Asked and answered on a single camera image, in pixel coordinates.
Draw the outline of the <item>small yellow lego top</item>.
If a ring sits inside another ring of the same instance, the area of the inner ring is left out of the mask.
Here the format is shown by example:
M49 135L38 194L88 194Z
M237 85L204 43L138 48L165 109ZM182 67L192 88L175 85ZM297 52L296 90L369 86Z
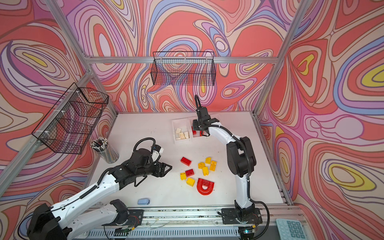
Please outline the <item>small yellow lego top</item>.
M205 163L206 164L211 164L211 162L212 162L212 158L211 157L207 157L206 159L205 159Z

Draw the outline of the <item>small yellow lego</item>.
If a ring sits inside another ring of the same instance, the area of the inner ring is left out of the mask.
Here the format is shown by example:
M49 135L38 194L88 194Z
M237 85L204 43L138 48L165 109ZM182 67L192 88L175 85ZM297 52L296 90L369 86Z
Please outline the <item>small yellow lego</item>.
M212 158L211 157L207 157L206 159L205 159L205 163L206 164L211 164L211 162L212 162Z
M187 179L186 173L180 173L180 178L181 178L182 181L186 180Z

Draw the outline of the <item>yellow round lego piece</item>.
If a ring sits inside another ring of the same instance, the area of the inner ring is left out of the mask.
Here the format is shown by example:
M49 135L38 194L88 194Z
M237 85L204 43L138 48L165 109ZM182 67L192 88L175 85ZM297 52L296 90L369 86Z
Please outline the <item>yellow round lego piece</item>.
M200 162L200 163L198 163L198 168L199 169L202 169L202 168L204 168L206 165L205 165L205 163L204 162Z

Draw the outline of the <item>yellow long lego brick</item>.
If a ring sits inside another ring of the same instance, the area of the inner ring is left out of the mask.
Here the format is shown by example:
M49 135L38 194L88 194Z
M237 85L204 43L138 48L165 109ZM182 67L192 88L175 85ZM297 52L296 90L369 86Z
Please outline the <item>yellow long lego brick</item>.
M216 161L211 161L210 171L215 171L216 170L216 166L217 166L217 162Z

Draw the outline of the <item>red narrow lego brick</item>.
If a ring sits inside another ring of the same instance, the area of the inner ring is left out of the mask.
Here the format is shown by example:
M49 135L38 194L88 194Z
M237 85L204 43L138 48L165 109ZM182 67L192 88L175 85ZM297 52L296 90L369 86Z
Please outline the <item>red narrow lego brick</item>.
M189 178L195 174L193 169L185 171L186 177Z

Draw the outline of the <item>yellow lego brick front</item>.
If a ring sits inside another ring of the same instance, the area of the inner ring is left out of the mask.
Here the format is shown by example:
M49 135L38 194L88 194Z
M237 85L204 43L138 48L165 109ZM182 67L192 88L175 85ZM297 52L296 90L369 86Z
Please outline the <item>yellow lego brick front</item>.
M189 185L191 187L194 186L195 182L196 182L196 180L193 178L187 178L187 180L186 180L187 185Z

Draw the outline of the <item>red arch lego piece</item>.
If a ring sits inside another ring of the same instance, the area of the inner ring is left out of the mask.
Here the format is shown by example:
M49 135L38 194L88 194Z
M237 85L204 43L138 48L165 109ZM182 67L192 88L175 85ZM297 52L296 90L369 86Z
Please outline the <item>red arch lego piece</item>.
M210 195L214 190L214 186L215 186L214 182L201 179L201 178L198 179L197 190L203 196Z

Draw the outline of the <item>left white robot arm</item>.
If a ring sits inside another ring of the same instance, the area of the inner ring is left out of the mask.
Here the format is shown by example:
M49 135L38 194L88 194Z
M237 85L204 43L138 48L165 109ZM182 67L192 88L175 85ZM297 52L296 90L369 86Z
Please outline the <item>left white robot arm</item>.
M30 240L72 240L103 225L125 225L130 217L121 200L113 200L104 207L89 211L100 200L122 190L130 184L138 186L137 178L164 177L172 166L160 163L163 149L134 150L122 164L106 169L98 181L72 197L52 206L37 207L27 229Z

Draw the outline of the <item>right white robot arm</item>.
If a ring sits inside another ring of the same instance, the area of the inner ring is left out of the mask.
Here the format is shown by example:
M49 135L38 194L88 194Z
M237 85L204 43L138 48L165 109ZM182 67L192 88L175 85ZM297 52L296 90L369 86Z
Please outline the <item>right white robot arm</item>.
M263 220L257 213L256 202L250 197L251 175L257 163L251 140L234 135L219 120L211 118L205 107L198 105L196 113L197 119L193 120L193 130L207 133L226 146L228 167L236 180L233 219L241 224L261 224Z

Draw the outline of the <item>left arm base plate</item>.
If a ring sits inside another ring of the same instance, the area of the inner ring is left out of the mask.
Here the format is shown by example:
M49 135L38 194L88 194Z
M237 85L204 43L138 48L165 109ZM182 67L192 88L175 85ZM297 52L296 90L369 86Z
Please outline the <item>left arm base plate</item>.
M123 226L137 227L142 224L144 217L144 210L142 209L130 209L128 210L128 216Z

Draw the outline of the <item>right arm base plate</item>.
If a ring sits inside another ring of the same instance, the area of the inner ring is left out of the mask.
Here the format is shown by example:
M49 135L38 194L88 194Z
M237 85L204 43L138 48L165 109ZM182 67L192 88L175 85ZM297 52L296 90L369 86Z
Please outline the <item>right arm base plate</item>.
M222 217L225 225L260 225L263 223L262 215L259 208L253 208L249 211L238 211L235 208L224 208L218 212Z

